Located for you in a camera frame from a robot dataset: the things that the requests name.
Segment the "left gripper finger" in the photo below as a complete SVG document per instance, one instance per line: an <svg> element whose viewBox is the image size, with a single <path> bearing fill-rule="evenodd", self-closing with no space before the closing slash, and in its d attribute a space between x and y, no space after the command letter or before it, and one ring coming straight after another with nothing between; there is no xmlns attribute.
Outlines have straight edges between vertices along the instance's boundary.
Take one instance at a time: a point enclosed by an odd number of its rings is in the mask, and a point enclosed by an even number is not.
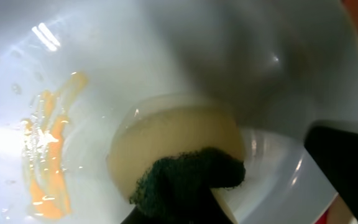
<svg viewBox="0 0 358 224"><path fill-rule="evenodd" d="M358 221L358 134L315 126L304 147Z"/></svg>

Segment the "green and yellow sponge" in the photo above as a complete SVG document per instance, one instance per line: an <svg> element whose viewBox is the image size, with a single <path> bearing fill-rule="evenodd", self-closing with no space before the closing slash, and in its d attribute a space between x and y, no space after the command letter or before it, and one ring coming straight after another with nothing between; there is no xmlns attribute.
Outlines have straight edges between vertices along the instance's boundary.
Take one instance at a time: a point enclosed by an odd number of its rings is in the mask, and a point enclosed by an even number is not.
<svg viewBox="0 0 358 224"><path fill-rule="evenodd" d="M118 132L107 166L134 206L126 223L234 223L213 190L244 181L244 157L239 128L226 110L185 106Z"/></svg>

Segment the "light blue plate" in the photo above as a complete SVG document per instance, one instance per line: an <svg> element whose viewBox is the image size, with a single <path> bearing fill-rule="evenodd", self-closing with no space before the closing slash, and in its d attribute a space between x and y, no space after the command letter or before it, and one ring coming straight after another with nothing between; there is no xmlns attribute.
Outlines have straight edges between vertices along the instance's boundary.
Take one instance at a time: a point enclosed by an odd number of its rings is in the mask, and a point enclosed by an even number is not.
<svg viewBox="0 0 358 224"><path fill-rule="evenodd" d="M339 1L0 1L0 223L46 223L29 193L23 120L83 72L65 123L62 223L119 223L131 206L107 173L112 136L139 102L218 98L246 145L246 179L221 192L239 223L313 223L336 191L304 149L322 121L358 133L358 36Z"/></svg>

